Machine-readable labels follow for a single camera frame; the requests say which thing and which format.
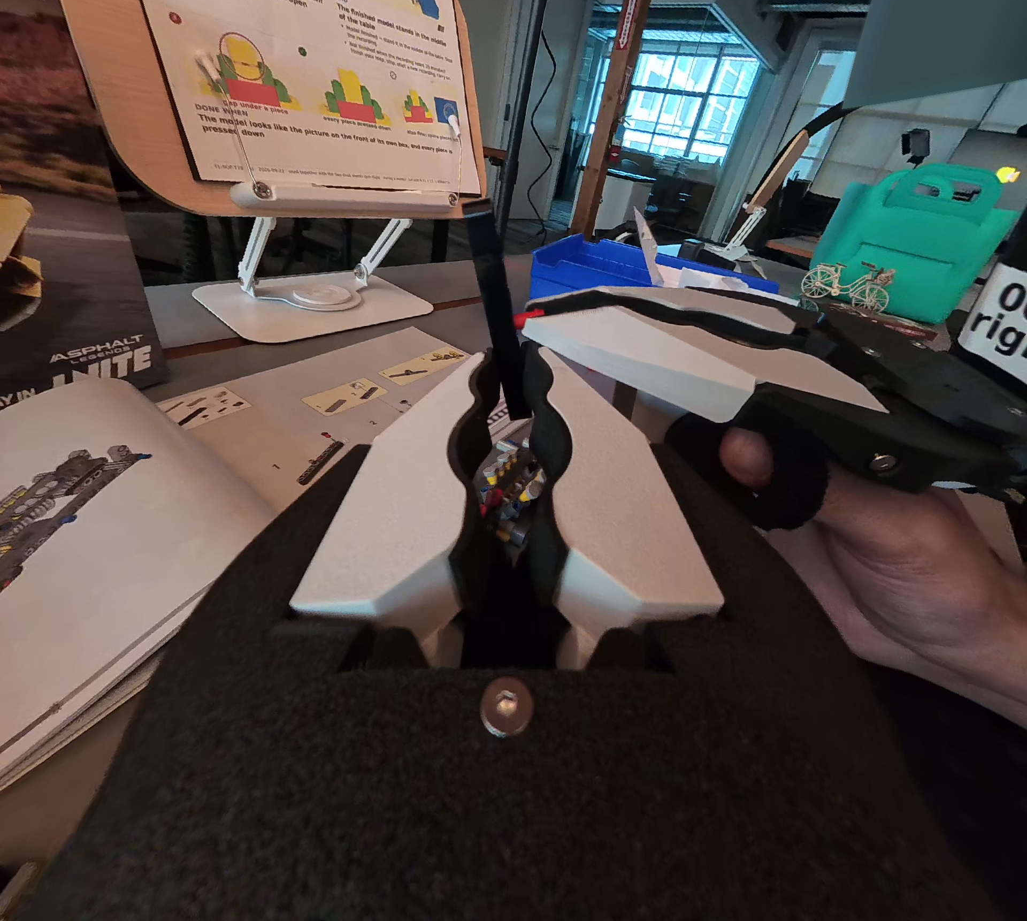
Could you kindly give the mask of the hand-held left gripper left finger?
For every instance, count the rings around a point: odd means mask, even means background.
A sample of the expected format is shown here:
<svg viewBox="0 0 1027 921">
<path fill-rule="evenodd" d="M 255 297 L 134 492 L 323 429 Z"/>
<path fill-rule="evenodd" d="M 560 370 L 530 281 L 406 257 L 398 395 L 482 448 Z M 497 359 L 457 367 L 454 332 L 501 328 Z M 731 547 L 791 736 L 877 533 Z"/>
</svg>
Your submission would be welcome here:
<svg viewBox="0 0 1027 921">
<path fill-rule="evenodd" d="M 300 616 L 413 634 L 456 667 L 481 606 L 492 538 L 473 479 L 492 446 L 492 355 L 472 355 L 373 442 L 289 602 Z"/>
</svg>

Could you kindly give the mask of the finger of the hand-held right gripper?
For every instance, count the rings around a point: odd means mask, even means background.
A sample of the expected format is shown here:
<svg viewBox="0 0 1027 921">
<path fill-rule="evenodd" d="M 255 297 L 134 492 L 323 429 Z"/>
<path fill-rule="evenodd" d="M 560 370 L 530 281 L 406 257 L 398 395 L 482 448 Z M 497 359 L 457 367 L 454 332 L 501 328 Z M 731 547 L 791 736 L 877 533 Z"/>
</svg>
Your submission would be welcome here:
<svg viewBox="0 0 1027 921">
<path fill-rule="evenodd" d="M 545 309 L 546 316 L 604 307 L 623 307 L 646 317 L 680 321 L 687 311 L 715 314 L 779 334 L 813 328 L 813 312 L 789 302 L 738 291 L 703 287 L 600 286 L 533 298 L 525 311 Z"/>
<path fill-rule="evenodd" d="M 854 378 L 796 349 L 758 349 L 698 327 L 637 313 L 565 313 L 528 319 L 536 344 L 717 423 L 733 420 L 760 384 L 885 414 Z"/>
</svg>

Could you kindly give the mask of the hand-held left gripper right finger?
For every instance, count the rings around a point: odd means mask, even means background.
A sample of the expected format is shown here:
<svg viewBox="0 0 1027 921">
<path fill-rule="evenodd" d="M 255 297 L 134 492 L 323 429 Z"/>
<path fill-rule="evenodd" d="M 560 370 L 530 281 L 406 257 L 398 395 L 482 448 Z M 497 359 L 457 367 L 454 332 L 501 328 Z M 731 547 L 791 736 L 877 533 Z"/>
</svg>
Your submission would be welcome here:
<svg viewBox="0 0 1027 921">
<path fill-rule="evenodd" d="M 612 629 L 716 615 L 724 596 L 647 437 L 550 349 L 526 349 L 525 393 L 546 478 L 527 554 L 569 624 L 558 668 L 584 668 Z"/>
</svg>

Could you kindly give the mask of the black lego beam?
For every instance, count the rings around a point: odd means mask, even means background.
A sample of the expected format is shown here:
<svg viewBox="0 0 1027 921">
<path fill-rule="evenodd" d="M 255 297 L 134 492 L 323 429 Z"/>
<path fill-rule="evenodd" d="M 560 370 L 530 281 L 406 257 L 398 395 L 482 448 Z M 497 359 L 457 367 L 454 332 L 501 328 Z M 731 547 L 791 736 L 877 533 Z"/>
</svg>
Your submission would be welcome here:
<svg viewBox="0 0 1027 921">
<path fill-rule="evenodd" d="M 522 420 L 532 413 L 524 392 L 524 361 L 515 327 L 503 240 L 497 230 L 491 202 L 478 199 L 464 203 L 463 220 L 479 283 L 481 305 L 492 340 L 493 362 L 509 417 Z"/>
</svg>

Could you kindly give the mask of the lego box with yellow car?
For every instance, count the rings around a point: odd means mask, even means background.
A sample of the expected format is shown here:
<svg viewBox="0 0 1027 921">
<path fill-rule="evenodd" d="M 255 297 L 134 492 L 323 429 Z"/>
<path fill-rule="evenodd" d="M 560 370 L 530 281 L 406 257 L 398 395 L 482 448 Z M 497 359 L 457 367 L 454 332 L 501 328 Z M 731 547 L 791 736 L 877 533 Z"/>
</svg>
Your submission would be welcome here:
<svg viewBox="0 0 1027 921">
<path fill-rule="evenodd" d="M 160 383 L 159 336 L 59 0 L 1 0 L 1 402 Z"/>
</svg>

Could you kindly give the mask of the person's right hand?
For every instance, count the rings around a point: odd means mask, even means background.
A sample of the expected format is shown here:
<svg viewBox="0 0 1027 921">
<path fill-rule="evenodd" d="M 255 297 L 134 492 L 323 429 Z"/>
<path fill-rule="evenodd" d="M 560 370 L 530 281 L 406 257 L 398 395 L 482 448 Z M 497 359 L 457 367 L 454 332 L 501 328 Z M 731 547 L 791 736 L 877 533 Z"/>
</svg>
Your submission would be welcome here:
<svg viewBox="0 0 1027 921">
<path fill-rule="evenodd" d="M 855 656 L 1025 728 L 1025 576 L 956 492 L 881 489 L 832 465 L 815 519 L 766 539 Z"/>
</svg>

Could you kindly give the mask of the crumpled white plastic bag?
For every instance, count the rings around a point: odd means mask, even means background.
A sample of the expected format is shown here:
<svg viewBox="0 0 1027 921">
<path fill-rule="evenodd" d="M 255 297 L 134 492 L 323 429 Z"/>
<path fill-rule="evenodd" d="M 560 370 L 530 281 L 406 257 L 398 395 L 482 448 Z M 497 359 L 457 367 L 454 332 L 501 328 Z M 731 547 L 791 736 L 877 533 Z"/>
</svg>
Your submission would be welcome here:
<svg viewBox="0 0 1027 921">
<path fill-rule="evenodd" d="M 694 247 L 692 257 L 673 257 L 657 245 L 642 212 L 634 209 L 640 247 L 654 287 L 703 287 L 722 292 L 746 292 L 747 277 L 735 268 L 735 261 L 703 244 Z"/>
</svg>

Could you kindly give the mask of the blue plastic bin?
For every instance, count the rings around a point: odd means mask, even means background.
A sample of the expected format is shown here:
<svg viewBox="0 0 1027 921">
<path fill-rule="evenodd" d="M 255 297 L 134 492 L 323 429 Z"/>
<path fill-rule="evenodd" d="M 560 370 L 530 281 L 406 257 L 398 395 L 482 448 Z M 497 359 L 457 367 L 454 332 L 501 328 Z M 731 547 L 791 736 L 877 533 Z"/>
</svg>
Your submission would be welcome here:
<svg viewBox="0 0 1027 921">
<path fill-rule="evenodd" d="M 795 304 L 779 295 L 777 283 L 744 276 L 750 285 L 744 293 Z M 654 287 L 642 250 L 610 240 L 592 243 L 576 234 L 535 251 L 528 301 L 600 286 Z"/>
</svg>

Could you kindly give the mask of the miniature bicycle model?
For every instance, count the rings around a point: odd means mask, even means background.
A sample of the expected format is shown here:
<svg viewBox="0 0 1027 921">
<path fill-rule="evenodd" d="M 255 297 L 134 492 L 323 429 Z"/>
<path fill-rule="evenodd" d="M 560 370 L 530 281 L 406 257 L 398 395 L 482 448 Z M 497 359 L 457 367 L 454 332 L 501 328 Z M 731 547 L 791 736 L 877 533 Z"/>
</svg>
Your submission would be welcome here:
<svg viewBox="0 0 1027 921">
<path fill-rule="evenodd" d="M 888 287 L 895 278 L 895 269 L 879 268 L 863 262 L 863 273 L 850 282 L 843 281 L 846 265 L 841 262 L 821 263 L 806 272 L 800 290 L 808 300 L 844 299 L 857 308 L 871 313 L 882 313 L 890 303 Z"/>
</svg>

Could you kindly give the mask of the teal bag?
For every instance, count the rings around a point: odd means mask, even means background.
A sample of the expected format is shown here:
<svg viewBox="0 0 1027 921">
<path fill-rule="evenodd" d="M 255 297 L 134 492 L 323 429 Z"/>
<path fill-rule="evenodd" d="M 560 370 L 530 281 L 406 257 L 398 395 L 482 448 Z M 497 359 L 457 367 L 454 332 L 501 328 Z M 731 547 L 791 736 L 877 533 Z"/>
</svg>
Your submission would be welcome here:
<svg viewBox="0 0 1027 921">
<path fill-rule="evenodd" d="M 997 207 L 1001 194 L 994 172 L 949 164 L 892 172 L 874 185 L 850 183 L 809 270 L 841 262 L 850 282 L 865 261 L 895 269 L 884 312 L 943 322 L 1015 223 L 1015 212 Z"/>
</svg>

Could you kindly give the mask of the open instruction booklet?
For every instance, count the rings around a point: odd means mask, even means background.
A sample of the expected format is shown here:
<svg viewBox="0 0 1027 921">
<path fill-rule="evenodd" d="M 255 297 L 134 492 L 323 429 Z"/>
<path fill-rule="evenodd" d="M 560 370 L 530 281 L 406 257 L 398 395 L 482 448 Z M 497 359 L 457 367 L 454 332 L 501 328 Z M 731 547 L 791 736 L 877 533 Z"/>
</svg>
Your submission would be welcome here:
<svg viewBox="0 0 1027 921">
<path fill-rule="evenodd" d="M 405 328 L 152 402 L 84 377 L 2 411 L 2 786 L 122 705 L 231 558 L 468 360 Z"/>
</svg>

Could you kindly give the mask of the black tripod pole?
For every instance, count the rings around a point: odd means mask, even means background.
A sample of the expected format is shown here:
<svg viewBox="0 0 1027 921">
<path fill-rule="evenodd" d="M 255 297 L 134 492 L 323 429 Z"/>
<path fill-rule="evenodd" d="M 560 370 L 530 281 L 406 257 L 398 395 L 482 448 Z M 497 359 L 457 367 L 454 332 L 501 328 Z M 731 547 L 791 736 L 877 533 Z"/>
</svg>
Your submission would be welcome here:
<svg viewBox="0 0 1027 921">
<path fill-rule="evenodd" d="M 499 177 L 494 205 L 496 229 L 502 247 L 505 242 L 512 195 L 518 179 L 520 148 L 522 147 L 523 132 L 528 114 L 535 62 L 541 40 L 543 21 L 545 20 L 546 3 L 547 0 L 530 0 L 529 4 L 523 55 L 522 61 L 520 61 L 520 71 L 515 90 L 509 132 L 507 135 L 507 147 L 505 148 L 507 156 L 505 157 Z"/>
</svg>

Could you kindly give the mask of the printed instruction sheet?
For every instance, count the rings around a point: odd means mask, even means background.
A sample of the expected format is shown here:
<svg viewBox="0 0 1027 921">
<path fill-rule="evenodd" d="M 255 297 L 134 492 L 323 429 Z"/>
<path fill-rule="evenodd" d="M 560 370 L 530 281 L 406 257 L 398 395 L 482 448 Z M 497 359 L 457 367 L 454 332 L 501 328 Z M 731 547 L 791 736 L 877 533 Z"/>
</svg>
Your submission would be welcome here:
<svg viewBox="0 0 1027 921">
<path fill-rule="evenodd" d="M 479 195 L 453 0 L 141 0 L 199 180 Z"/>
</svg>

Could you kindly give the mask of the wooden document stand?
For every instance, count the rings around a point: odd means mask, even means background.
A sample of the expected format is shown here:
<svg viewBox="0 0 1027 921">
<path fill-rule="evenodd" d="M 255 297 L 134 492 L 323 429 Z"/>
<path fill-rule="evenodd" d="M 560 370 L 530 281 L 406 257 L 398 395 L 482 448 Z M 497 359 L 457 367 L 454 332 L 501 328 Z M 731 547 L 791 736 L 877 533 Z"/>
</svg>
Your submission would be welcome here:
<svg viewBox="0 0 1027 921">
<path fill-rule="evenodd" d="M 165 202 L 203 216 L 254 217 L 239 278 L 232 282 L 152 287 L 152 307 L 165 310 L 158 322 L 176 332 L 165 347 L 204 345 L 232 329 L 255 344 L 283 344 L 363 327 L 404 321 L 434 306 L 385 280 L 353 273 L 256 279 L 256 267 L 271 228 L 280 217 L 392 219 L 364 268 L 372 272 L 410 219 L 462 219 L 471 195 L 383 191 L 311 183 L 236 184 L 197 180 L 189 165 L 173 99 L 163 78 L 141 0 L 60 0 L 102 125 L 115 154 L 139 183 Z"/>
</svg>

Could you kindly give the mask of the wooden post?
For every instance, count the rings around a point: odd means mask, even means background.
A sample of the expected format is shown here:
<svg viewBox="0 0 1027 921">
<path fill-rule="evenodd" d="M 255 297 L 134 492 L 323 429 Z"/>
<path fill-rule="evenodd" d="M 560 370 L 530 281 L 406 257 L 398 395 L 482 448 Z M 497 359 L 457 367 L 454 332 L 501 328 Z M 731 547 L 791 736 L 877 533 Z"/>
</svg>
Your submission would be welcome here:
<svg viewBox="0 0 1027 921">
<path fill-rule="evenodd" d="M 614 136 L 623 118 L 651 0 L 623 0 L 570 234 L 592 237 Z"/>
</svg>

